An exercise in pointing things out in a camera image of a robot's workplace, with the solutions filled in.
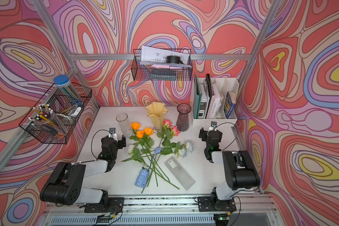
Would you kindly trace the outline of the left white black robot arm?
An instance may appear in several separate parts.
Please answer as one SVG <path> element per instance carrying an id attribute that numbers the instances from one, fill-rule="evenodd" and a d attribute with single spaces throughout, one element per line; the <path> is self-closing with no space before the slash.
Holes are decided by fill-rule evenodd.
<path id="1" fill-rule="evenodd" d="M 126 147 L 126 137 L 101 139 L 102 151 L 96 160 L 78 163 L 58 163 L 40 192 L 40 200 L 56 205 L 109 205 L 108 192 L 83 186 L 87 177 L 106 173 L 115 165 L 119 149 Z"/>

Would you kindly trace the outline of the pink rose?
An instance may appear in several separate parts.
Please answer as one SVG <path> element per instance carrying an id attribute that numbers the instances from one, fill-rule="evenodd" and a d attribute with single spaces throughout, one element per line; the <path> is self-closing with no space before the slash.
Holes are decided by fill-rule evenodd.
<path id="1" fill-rule="evenodd" d="M 159 138 L 161 139 L 160 140 L 160 144 L 159 146 L 162 144 L 163 140 L 167 137 L 170 129 L 172 127 L 172 122 L 168 119 L 165 119 L 164 122 L 163 122 L 163 126 L 161 128 L 160 131 L 157 132 L 157 135 L 160 135 Z M 148 177 L 147 177 L 147 180 L 146 180 L 146 183 L 145 183 L 145 187 L 142 189 L 142 192 L 144 192 L 144 190 L 149 186 L 149 183 L 150 183 L 150 180 L 151 180 L 151 177 L 152 177 L 152 174 L 153 174 L 153 160 L 155 159 L 155 156 L 157 155 L 157 153 L 155 153 L 151 158 L 150 158 L 150 165 L 147 169 L 148 171 Z"/>
<path id="2" fill-rule="evenodd" d="M 176 155 L 179 157 L 179 151 L 182 147 L 180 142 L 172 142 L 171 140 L 177 137 L 180 134 L 179 129 L 177 126 L 169 126 L 163 125 L 162 128 L 156 132 L 157 137 L 160 139 L 159 145 L 154 149 L 152 156 L 150 157 L 150 165 L 149 169 L 151 170 L 150 177 L 152 174 L 155 177 L 156 185 L 158 186 L 158 179 L 157 177 L 163 179 L 165 182 L 169 183 L 170 185 L 174 186 L 178 189 L 177 186 L 171 183 L 169 177 L 166 175 L 164 170 L 161 169 L 158 161 L 160 160 L 161 156 L 165 155 Z"/>

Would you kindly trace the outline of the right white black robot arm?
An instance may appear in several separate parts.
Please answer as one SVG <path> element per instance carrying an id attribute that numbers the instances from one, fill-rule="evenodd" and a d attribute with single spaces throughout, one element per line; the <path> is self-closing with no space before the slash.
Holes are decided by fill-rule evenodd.
<path id="1" fill-rule="evenodd" d="M 206 142 L 204 155 L 210 163 L 222 164 L 225 181 L 211 193 L 213 204 L 229 201 L 241 191 L 260 187 L 260 177 L 248 151 L 223 151 L 219 148 L 223 133 L 200 129 L 199 138 Z"/>

